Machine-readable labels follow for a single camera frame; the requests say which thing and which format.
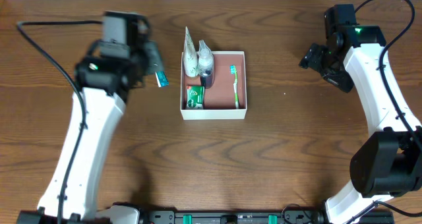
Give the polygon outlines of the green soap bar packet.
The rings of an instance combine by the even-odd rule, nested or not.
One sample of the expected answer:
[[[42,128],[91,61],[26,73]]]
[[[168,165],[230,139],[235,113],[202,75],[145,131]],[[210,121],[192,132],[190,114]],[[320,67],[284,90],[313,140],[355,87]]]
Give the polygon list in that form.
[[[186,109],[204,109],[204,86],[187,86]]]

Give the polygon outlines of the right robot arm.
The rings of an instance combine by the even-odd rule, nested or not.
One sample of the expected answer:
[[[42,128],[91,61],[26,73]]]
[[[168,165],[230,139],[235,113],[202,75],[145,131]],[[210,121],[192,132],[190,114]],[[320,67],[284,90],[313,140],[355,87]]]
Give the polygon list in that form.
[[[368,140],[352,157],[349,182],[324,203],[327,223],[358,223],[375,207],[421,189],[421,122],[408,107],[378,26],[335,24],[300,67],[344,92],[357,90]]]

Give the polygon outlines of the white lotion tube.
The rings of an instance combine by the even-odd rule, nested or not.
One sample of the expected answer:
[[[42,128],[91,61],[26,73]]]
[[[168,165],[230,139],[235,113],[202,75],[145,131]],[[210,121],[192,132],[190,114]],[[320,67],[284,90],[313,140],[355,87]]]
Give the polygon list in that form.
[[[185,41],[184,41],[184,52],[183,52],[183,65],[185,74],[188,77],[194,78],[198,76],[198,56],[196,49],[189,33],[189,29],[185,27]]]

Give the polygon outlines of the green white toothbrush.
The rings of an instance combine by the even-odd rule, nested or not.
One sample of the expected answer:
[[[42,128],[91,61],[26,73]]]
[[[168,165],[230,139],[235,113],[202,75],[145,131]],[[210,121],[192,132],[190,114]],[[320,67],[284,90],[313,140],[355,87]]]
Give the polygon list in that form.
[[[237,75],[237,68],[235,65],[230,66],[230,73],[234,75],[233,81],[233,91],[235,96],[235,108],[239,109],[239,98],[238,98],[238,90],[237,90],[237,83],[238,83],[238,75]]]

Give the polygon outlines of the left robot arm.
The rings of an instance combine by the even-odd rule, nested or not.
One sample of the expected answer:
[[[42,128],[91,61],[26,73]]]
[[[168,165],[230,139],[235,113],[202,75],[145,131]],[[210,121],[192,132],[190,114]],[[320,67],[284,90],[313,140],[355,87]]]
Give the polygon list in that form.
[[[161,76],[162,57],[145,16],[108,11],[102,37],[92,42],[73,74],[71,120],[52,179],[34,211],[19,223],[147,223],[141,208],[117,202],[99,210],[98,187],[113,134],[129,96],[147,74]]]

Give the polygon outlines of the teal toothpaste tube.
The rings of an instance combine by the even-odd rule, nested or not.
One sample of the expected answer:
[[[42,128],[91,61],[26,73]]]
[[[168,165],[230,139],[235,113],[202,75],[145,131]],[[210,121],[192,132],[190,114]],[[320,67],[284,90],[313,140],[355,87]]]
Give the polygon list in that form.
[[[164,71],[158,71],[158,72],[155,73],[155,75],[156,75],[156,80],[157,80],[158,86],[160,88],[169,85],[169,81],[168,81]]]

